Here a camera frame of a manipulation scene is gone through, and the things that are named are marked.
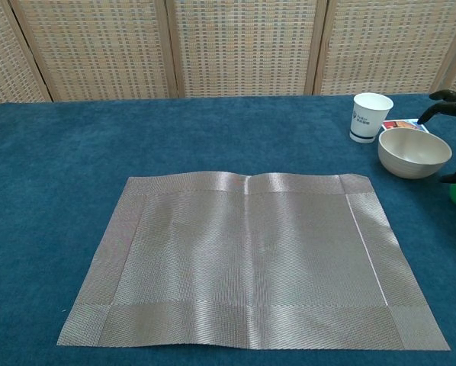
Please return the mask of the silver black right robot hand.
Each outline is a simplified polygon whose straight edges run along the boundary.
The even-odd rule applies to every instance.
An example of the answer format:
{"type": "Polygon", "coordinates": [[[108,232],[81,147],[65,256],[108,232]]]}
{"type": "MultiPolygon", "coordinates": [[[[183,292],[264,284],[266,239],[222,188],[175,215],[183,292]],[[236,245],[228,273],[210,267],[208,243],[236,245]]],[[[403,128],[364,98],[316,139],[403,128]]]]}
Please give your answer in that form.
{"type": "MultiPolygon", "coordinates": [[[[429,98],[433,101],[437,101],[437,103],[427,108],[423,112],[423,114],[419,117],[417,121],[418,125],[425,124],[436,114],[443,114],[456,117],[456,91],[452,91],[450,89],[443,89],[431,93],[429,95],[429,98]]],[[[443,175],[440,178],[440,182],[446,184],[456,184],[456,172],[449,175],[443,175]]]]}

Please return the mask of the beige bowl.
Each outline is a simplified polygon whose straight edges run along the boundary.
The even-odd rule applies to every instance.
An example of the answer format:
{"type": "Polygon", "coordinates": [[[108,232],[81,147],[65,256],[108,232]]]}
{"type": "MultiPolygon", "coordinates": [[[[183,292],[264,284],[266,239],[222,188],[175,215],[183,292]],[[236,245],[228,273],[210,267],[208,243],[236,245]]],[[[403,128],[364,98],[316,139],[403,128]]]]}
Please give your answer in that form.
{"type": "Polygon", "coordinates": [[[405,179],[434,175],[452,157],[451,147],[438,136],[403,127],[382,132],[377,153],[388,172],[405,179]]]}

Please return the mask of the grey-brown woven placemat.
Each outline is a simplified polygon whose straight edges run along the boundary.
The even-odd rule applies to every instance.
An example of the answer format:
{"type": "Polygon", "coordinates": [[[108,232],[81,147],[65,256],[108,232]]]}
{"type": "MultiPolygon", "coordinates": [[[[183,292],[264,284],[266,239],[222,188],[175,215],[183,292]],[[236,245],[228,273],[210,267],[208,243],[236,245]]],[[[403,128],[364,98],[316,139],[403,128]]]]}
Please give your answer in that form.
{"type": "Polygon", "coordinates": [[[130,177],[61,346],[446,351],[367,177],[130,177]]]}

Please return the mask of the woven bamboo folding screen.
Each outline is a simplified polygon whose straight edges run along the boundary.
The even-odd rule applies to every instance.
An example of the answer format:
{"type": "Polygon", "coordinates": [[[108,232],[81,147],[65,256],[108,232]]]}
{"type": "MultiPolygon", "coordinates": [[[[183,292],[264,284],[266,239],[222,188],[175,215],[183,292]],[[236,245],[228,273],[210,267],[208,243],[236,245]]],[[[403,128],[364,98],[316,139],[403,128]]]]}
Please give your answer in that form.
{"type": "Polygon", "coordinates": [[[456,0],[0,0],[0,103],[456,90],[456,0]]]}

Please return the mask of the colourful picture postcard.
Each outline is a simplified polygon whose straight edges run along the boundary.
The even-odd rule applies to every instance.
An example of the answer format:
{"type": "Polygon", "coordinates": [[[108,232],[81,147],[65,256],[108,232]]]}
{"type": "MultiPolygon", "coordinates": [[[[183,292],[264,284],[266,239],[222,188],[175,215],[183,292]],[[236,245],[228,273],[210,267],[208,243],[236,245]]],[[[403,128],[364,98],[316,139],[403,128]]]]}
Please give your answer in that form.
{"type": "Polygon", "coordinates": [[[408,128],[414,130],[421,130],[422,132],[428,133],[425,125],[418,124],[417,119],[398,119],[398,120],[385,120],[382,123],[382,128],[384,130],[389,130],[393,128],[408,128]]]}

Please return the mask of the white paper cup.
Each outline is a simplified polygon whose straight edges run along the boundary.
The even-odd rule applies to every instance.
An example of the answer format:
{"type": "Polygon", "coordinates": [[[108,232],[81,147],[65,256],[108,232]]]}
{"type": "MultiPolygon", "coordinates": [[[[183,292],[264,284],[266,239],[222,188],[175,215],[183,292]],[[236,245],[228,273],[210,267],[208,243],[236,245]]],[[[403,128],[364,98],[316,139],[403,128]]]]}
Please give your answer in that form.
{"type": "Polygon", "coordinates": [[[353,101],[349,136],[357,143],[373,143],[393,107],[393,101],[385,95],[373,92],[357,94],[353,101]]]}

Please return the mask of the blue felt table cover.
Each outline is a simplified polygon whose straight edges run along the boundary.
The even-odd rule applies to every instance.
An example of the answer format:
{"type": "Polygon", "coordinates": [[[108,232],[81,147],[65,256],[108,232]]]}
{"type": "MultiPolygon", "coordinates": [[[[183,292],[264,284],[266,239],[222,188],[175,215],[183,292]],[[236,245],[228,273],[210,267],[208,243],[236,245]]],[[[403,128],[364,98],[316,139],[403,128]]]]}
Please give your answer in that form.
{"type": "Polygon", "coordinates": [[[0,104],[0,366],[456,366],[456,205],[350,139],[350,96],[0,104]],[[130,176],[370,178],[446,352],[56,344],[130,176]]]}

